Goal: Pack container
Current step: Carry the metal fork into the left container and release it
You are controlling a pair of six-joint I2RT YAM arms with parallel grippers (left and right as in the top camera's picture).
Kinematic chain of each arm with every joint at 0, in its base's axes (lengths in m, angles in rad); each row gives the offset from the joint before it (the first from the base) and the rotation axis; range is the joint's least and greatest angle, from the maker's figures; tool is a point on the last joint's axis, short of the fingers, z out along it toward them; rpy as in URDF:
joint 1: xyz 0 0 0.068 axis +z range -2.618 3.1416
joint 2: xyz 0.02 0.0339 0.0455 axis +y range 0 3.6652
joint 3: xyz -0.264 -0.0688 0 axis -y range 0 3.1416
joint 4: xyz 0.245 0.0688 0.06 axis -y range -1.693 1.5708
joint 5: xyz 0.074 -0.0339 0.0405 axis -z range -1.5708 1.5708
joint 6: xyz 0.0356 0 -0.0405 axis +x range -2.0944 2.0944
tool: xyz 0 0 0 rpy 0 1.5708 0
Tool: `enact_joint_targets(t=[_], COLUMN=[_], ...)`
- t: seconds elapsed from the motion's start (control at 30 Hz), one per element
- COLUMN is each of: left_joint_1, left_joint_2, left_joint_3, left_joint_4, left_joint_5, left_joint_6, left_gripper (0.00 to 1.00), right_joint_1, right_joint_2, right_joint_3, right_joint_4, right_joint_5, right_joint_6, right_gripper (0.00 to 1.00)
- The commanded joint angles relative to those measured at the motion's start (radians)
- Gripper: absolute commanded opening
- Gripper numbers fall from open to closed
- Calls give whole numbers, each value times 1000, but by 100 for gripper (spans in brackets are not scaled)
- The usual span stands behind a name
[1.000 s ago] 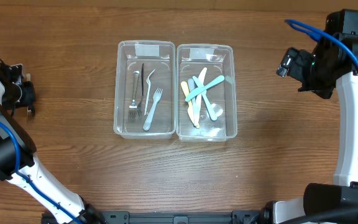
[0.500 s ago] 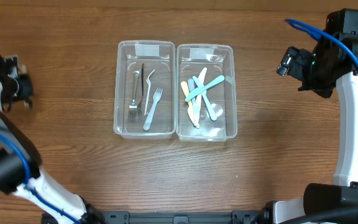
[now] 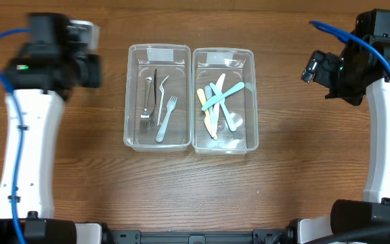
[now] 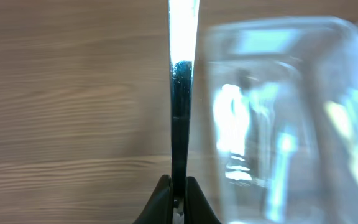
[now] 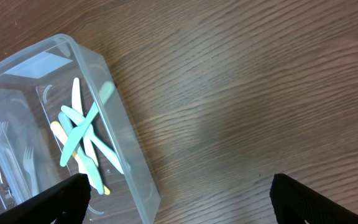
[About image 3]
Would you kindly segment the pale grey-blue plastic knife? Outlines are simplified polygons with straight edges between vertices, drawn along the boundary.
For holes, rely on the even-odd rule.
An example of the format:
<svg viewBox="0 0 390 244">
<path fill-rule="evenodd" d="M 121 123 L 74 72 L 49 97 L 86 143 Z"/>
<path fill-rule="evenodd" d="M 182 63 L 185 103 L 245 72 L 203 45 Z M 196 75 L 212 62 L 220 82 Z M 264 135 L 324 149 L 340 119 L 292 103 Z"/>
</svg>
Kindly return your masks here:
<svg viewBox="0 0 390 244">
<path fill-rule="evenodd" d="M 204 87 L 204 92 L 205 92 L 205 95 L 206 95 L 206 99 L 209 100 L 211 97 L 212 97 L 212 89 L 209 85 L 206 85 Z M 213 107 L 211 106 L 209 109 L 209 115 L 210 115 L 210 127 L 211 127 L 211 137 L 214 138 L 215 137 L 215 134 L 213 133 L 213 126 L 212 126 L 212 118 L 213 118 Z"/>
</svg>

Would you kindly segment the yellow plastic knife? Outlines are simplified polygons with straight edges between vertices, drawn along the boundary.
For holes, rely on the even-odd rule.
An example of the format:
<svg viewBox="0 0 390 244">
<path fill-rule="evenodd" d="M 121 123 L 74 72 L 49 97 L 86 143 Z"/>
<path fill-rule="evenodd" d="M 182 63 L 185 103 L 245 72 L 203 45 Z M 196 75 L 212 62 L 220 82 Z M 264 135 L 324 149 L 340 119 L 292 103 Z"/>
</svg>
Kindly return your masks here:
<svg viewBox="0 0 390 244">
<path fill-rule="evenodd" d="M 197 93 L 198 99 L 200 100 L 201 105 L 204 106 L 204 104 L 207 101 L 204 90 L 201 88 L 197 89 L 196 93 Z M 206 126 L 206 129 L 209 132 L 210 136 L 214 140 L 217 140 L 217 136 L 214 136 L 213 132 L 212 132 L 210 112 L 208 110 L 205 110 L 204 114 L 205 114 L 204 125 Z"/>
</svg>

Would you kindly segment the white plastic knife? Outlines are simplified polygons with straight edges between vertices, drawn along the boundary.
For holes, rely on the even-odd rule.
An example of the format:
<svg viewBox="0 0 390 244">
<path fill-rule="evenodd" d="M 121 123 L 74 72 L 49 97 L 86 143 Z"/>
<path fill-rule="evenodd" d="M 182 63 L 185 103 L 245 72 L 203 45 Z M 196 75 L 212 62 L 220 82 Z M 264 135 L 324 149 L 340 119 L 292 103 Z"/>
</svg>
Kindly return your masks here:
<svg viewBox="0 0 390 244">
<path fill-rule="evenodd" d="M 216 82 L 217 89 L 221 90 L 223 87 L 223 82 L 225 80 L 225 73 L 223 73 Z M 213 110 L 211 111 L 211 128 L 212 128 L 212 137 L 216 140 L 217 139 L 217 124 L 219 120 L 219 109 L 220 104 L 216 103 L 213 106 Z"/>
</svg>

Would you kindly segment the light blue plastic knife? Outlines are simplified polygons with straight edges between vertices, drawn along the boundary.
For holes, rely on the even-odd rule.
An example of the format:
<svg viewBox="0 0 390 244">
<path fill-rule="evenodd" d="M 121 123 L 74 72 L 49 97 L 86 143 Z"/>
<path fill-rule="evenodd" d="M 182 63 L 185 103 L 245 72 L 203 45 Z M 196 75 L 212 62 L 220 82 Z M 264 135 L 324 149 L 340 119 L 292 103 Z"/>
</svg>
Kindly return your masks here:
<svg viewBox="0 0 390 244">
<path fill-rule="evenodd" d="M 217 89 L 215 84 L 210 83 L 210 87 L 213 90 L 213 92 L 215 93 L 215 95 L 222 94 L 221 90 Z M 222 111 L 224 113 L 228 128 L 230 129 L 230 131 L 236 131 L 235 123 L 234 123 L 233 119 L 231 118 L 231 115 L 230 115 L 230 112 L 229 112 L 227 106 L 225 105 L 225 99 L 222 99 L 219 102 L 219 104 L 220 104 L 220 107 L 222 108 Z"/>
</svg>

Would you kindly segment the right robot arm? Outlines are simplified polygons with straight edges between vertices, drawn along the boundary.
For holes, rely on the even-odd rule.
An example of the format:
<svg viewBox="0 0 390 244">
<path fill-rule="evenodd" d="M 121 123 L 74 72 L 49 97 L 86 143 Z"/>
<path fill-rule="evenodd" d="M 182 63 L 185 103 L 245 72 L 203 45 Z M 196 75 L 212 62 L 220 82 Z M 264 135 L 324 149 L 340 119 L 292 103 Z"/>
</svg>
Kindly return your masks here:
<svg viewBox="0 0 390 244">
<path fill-rule="evenodd" d="M 340 56 L 315 52 L 302 78 L 329 98 L 370 109 L 370 162 L 360 201 L 339 199 L 327 216 L 291 224 L 290 243 L 390 243 L 390 36 L 347 33 L 318 23 L 345 44 Z"/>
</svg>

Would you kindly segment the white rounded plastic fork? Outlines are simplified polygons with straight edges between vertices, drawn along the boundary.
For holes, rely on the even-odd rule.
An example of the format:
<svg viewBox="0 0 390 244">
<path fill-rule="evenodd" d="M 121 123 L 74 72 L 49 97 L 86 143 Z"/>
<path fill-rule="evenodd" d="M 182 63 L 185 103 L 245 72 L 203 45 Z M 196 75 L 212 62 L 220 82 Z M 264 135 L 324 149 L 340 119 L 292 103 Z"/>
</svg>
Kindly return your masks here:
<svg viewBox="0 0 390 244">
<path fill-rule="evenodd" d="M 176 107 L 176 104 L 177 104 L 177 96 L 171 96 L 169 101 L 167 102 L 167 106 L 166 106 L 167 113 L 166 113 L 165 118 L 162 122 L 162 125 L 161 125 L 161 127 L 156 135 L 156 141 L 158 143 L 161 143 L 164 140 L 167 126 L 169 123 L 169 119 L 170 119 L 171 113 L 174 111 L 174 109 Z"/>
</svg>

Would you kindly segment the large metal fork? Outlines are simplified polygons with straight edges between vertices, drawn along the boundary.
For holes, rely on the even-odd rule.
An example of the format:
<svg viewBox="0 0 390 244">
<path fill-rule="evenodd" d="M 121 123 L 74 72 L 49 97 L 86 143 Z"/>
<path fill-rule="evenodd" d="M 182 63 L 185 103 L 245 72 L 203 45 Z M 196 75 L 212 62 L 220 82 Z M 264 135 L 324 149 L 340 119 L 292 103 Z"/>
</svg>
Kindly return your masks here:
<svg viewBox="0 0 390 244">
<path fill-rule="evenodd" d="M 146 77 L 144 109 L 140 116 L 140 131 L 142 133 L 147 132 L 151 123 L 151 116 L 150 113 L 148 112 L 148 100 L 150 98 L 151 85 L 152 85 L 152 77 Z"/>
</svg>

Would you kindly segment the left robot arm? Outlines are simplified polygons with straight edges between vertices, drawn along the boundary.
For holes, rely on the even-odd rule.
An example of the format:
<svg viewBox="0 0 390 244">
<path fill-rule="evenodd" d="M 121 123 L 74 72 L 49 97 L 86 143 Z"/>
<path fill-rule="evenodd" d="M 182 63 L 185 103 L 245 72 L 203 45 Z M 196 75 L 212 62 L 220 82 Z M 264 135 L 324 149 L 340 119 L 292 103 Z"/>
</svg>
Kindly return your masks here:
<svg viewBox="0 0 390 244">
<path fill-rule="evenodd" d="M 28 52 L 0 71 L 8 133 L 0 183 L 0 243 L 111 243 L 101 223 L 54 217 L 58 128 L 73 87 L 100 85 L 100 58 L 89 51 Z"/>
</svg>

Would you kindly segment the mint green plastic knife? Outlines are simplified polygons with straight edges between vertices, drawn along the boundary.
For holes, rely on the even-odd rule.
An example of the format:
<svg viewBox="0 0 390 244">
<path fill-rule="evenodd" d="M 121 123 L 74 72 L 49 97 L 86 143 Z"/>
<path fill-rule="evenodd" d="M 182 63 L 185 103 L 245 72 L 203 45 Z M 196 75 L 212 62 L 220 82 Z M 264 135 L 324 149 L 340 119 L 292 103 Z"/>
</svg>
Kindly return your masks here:
<svg viewBox="0 0 390 244">
<path fill-rule="evenodd" d="M 204 105 L 202 106 L 202 110 L 205 111 L 207 110 L 208 108 L 212 107 L 213 105 L 215 105 L 216 103 L 220 102 L 222 99 L 225 99 L 227 98 L 228 96 L 231 96 L 232 94 L 236 93 L 236 92 L 239 92 L 241 89 L 243 89 L 245 87 L 245 84 L 244 82 L 239 82 L 237 84 L 235 84 L 233 87 L 231 87 L 230 89 L 228 89 L 225 93 L 223 94 L 220 94 L 220 95 L 214 95 L 213 97 L 211 97 L 210 99 L 208 99 Z"/>
</svg>

